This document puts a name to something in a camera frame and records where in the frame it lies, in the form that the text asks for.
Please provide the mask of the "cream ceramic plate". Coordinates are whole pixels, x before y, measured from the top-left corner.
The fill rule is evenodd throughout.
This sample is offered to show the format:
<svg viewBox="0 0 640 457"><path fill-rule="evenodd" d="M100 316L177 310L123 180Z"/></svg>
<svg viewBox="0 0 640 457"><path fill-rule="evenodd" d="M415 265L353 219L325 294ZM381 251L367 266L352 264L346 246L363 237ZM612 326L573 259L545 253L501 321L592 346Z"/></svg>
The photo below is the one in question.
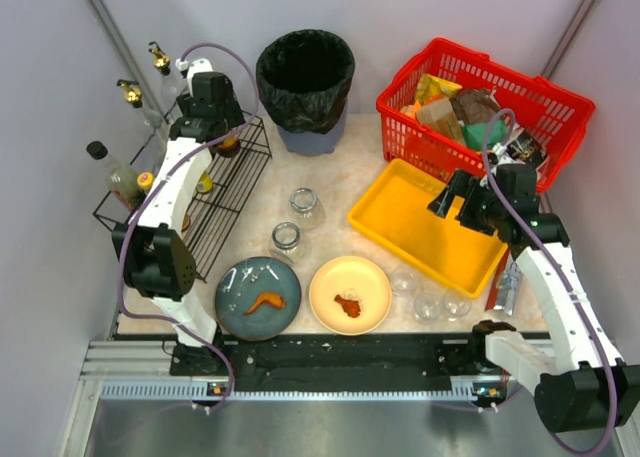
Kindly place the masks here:
<svg viewBox="0 0 640 457"><path fill-rule="evenodd" d="M348 317L334 297L358 300L361 314ZM392 289L384 271L359 256L342 256L323 264L313 276L309 302L318 321L341 335L357 336L376 329L387 317Z"/></svg>

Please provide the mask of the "gold-capped glass bottle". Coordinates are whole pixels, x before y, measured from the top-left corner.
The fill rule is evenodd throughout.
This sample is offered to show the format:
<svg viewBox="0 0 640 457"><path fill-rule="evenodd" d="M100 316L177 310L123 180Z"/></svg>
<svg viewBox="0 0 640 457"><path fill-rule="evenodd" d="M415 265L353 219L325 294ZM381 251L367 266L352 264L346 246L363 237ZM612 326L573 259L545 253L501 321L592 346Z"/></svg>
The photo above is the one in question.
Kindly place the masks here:
<svg viewBox="0 0 640 457"><path fill-rule="evenodd" d="M185 92L186 81L181 73L172 66L172 61L156 41L148 43L148 51L153 56L153 67L160 76L160 95L163 103L170 111L176 99Z"/></svg>
<svg viewBox="0 0 640 457"><path fill-rule="evenodd" d="M144 103L138 81L118 79L116 85L122 89L125 102L137 112L139 119L146 127L152 131L158 131L165 126L164 117Z"/></svg>

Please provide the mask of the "red-lidded sauce jar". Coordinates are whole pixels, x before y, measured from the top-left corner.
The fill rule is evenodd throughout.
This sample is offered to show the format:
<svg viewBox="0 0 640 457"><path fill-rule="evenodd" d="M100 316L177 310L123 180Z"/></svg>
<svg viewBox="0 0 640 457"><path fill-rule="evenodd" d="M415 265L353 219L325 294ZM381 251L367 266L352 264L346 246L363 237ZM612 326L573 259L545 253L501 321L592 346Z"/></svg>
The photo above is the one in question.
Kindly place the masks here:
<svg viewBox="0 0 640 457"><path fill-rule="evenodd" d="M236 136L230 136L216 146L217 154L223 158L233 158L240 151L240 141Z"/></svg>

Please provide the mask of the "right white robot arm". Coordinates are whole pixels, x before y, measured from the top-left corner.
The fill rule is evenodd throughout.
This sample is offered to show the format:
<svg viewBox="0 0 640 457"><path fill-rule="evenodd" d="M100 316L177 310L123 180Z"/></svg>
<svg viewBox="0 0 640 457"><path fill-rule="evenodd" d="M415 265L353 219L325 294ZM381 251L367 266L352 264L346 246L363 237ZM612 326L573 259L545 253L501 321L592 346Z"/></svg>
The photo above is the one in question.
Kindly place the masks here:
<svg viewBox="0 0 640 457"><path fill-rule="evenodd" d="M473 329L474 359L511 374L552 433L625 425L639 404L639 367L625 362L598 322L562 222L539 209L536 170L501 144L486 159L484 177L456 170L428 209L444 218L461 198L460 225L507 244L534 291L553 353L509 324L483 321Z"/></svg>

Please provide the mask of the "small yellow seasoning bottle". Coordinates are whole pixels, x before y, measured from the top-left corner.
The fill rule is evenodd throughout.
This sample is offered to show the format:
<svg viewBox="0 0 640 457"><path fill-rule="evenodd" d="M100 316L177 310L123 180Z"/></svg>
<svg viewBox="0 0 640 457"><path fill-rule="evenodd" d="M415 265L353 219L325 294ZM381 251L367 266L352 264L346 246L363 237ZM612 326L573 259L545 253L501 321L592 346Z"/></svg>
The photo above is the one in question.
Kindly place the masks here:
<svg viewBox="0 0 640 457"><path fill-rule="evenodd" d="M196 191L200 194L207 194L211 192L213 188L214 183L211 176L208 172L203 172L196 184Z"/></svg>

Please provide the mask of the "blue ceramic plate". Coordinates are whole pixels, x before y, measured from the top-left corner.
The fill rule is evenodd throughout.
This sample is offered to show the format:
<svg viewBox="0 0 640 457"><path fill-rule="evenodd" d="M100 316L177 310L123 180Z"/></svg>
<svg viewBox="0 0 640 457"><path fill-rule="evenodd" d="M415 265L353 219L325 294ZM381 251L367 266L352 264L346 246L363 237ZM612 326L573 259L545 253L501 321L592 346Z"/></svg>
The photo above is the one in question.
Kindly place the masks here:
<svg viewBox="0 0 640 457"><path fill-rule="evenodd" d="M301 298L299 279L289 265L275 258L251 257L221 278L214 310L218 324L230 335L264 341L289 327Z"/></svg>

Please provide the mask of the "red-brown sauce bottle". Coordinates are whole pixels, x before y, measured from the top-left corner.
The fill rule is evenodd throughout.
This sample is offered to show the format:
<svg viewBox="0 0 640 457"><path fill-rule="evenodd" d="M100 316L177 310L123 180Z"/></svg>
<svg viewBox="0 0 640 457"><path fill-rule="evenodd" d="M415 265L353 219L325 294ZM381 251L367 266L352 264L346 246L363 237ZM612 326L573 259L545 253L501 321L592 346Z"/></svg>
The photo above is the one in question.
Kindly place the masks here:
<svg viewBox="0 0 640 457"><path fill-rule="evenodd" d="M136 184L142 192L148 194L154 185L154 180L154 175L151 172L146 171L137 176Z"/></svg>

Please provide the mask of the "glass jar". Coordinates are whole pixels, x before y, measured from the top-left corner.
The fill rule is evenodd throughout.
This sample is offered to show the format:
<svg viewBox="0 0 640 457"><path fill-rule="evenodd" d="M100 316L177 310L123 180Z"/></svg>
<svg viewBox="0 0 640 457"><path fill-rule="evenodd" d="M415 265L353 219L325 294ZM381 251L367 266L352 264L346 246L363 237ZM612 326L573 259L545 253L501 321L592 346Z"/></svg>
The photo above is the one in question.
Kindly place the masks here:
<svg viewBox="0 0 640 457"><path fill-rule="evenodd" d="M310 188L297 188L291 193L289 211L293 222L301 230L316 229L325 220L324 207L316 192Z"/></svg>
<svg viewBox="0 0 640 457"><path fill-rule="evenodd" d="M271 233L269 253L272 257L290 265L296 265L310 254L307 236L293 222L277 224Z"/></svg>

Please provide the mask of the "black-capped dark sauce bottle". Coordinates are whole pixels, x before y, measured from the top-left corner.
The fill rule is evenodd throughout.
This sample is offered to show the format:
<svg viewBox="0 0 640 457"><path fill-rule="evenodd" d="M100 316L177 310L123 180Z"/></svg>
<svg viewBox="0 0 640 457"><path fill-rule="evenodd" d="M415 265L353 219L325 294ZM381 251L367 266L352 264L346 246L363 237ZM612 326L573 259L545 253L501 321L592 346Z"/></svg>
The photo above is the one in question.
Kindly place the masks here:
<svg viewBox="0 0 640 457"><path fill-rule="evenodd" d="M130 211L137 209L144 202L145 194L138 186L138 174L133 167L115 158L101 141L90 142L86 151L103 165L109 191Z"/></svg>

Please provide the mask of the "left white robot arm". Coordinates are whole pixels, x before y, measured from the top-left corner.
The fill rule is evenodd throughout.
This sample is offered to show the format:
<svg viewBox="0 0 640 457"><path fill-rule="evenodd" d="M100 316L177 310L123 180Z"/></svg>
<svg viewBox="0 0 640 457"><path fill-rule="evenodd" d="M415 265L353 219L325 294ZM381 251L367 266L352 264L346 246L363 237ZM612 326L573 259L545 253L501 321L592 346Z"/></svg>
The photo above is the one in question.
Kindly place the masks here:
<svg viewBox="0 0 640 457"><path fill-rule="evenodd" d="M182 57L176 67L187 90L169 132L164 162L144 202L112 234L119 260L118 304L135 289L158 308L155 319L170 323L181 344L210 347L217 329L195 289L196 263L183 240L183 221L212 149L250 122L231 80L206 58Z"/></svg>

